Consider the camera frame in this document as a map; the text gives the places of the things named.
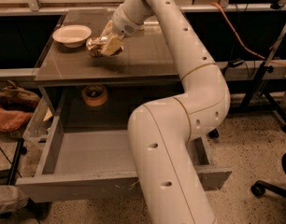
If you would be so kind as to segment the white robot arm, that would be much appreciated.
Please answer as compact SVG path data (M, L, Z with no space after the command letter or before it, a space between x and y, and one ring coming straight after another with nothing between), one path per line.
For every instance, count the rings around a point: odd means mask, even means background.
M174 0L125 0L106 31L133 35L149 16L159 22L184 89L139 106L128 121L129 145L150 218L153 224L218 224L186 146L223 122L230 92Z

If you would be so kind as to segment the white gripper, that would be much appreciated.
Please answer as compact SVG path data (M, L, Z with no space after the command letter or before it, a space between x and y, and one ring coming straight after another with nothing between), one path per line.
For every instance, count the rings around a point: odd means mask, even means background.
M113 35L113 32L123 36L133 36L141 28L140 24L131 21L125 14L122 5L119 5L101 33L103 42L101 54L111 56L123 46L123 37Z

